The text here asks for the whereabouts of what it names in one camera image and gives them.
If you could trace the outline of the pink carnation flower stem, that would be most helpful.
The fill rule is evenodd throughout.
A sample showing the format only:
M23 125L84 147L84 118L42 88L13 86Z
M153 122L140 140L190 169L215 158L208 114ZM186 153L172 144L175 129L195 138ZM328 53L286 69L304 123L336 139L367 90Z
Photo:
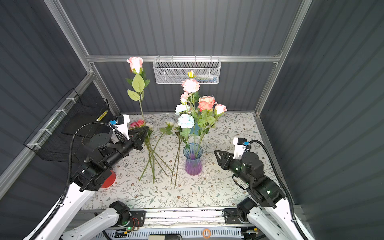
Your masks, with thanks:
M188 100L188 98L198 92L200 90L200 84L199 82L194 79L195 73L193 70L190 70L188 72L188 79L182 82L182 87L184 90L184 93L181 95L181 103L185 104Z

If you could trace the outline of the coral pink rose stem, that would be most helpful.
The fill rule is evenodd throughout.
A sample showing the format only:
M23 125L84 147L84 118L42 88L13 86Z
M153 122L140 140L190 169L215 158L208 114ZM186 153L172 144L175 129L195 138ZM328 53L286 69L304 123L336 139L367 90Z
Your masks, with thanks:
M203 96L199 98L198 101L198 118L197 118L197 124L200 128L199 130L199 136L200 141L199 145L202 144L203 139L205 135L208 134L210 127L214 124L215 120L215 113L214 113L214 106L216 105L216 100L214 97L210 96Z

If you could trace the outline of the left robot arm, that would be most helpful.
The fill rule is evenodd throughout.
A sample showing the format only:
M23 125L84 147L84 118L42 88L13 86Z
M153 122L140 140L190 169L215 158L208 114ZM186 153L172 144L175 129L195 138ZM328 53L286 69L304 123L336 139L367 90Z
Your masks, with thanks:
M126 133L112 125L108 125L108 128L108 133L94 135L85 145L88 156L75 173L71 172L75 140L71 140L69 172L64 192L42 221L25 237L27 240L90 240L115 225L131 230L138 224L129 207L116 201L86 223L73 230L66 230L84 203L112 175L114 166L128 157L132 150L143 149L149 131L149 127L128 130Z

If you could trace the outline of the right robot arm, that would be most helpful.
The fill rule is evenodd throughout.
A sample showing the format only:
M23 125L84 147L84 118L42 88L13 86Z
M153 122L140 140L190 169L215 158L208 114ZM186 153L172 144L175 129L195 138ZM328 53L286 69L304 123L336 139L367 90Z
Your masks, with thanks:
M218 165L246 184L250 195L237 204L239 220L257 227L270 240L313 240L296 217L283 190L264 173L259 156L244 152L240 159L225 151L214 151Z

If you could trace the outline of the purple ribbed glass vase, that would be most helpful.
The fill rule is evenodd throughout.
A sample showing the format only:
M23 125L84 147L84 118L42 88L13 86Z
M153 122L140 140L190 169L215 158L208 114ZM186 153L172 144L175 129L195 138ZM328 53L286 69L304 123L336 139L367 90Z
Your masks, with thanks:
M190 176L197 176L203 169L201 157L203 149L199 144L189 144L183 150L184 157L186 158L185 170Z

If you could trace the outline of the pale pink rose stem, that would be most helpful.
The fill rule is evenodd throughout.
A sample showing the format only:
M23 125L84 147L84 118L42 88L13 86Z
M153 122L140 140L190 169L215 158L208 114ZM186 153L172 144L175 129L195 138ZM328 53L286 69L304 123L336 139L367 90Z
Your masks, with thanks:
M145 88L149 85L150 80L146 78L146 72L143 68L144 60L140 57L130 57L127 59L127 62L130 65L131 72L135 74L133 79L127 79L127 82L133 88L133 90L127 90L127 94L131 100L139 102L141 116L144 125L146 125L144 120L143 100L145 96Z

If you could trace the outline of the white blue carnation stem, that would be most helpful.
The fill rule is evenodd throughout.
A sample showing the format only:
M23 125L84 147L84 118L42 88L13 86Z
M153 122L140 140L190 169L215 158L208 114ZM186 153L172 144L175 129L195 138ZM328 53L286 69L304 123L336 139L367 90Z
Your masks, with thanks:
M176 115L178 116L177 137L185 143L185 148L190 149L190 136L195 134L195 119L190 114L190 108L186 104L176 106Z

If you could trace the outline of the light pink rose stem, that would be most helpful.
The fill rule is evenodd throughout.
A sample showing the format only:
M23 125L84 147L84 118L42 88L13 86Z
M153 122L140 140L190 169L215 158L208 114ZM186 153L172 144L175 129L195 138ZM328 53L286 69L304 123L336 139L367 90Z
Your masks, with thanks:
M204 129L204 135L208 134L211 128L215 127L216 122L219 118L227 111L227 107L222 104L216 104L213 112L209 112L206 118L206 127Z

